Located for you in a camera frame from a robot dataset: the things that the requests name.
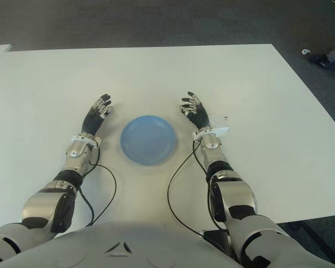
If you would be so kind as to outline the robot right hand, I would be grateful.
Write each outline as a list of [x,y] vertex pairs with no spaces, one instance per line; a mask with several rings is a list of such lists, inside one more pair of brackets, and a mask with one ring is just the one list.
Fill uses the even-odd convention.
[[188,97],[182,98],[183,104],[180,105],[180,111],[187,119],[198,129],[210,127],[210,121],[207,111],[201,100],[193,92],[187,92]]

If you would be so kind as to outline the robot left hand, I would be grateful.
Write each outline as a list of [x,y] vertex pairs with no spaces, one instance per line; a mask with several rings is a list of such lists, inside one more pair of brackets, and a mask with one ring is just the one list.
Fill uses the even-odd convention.
[[91,106],[82,124],[81,133],[95,136],[103,121],[113,111],[111,96],[104,94],[99,97]]

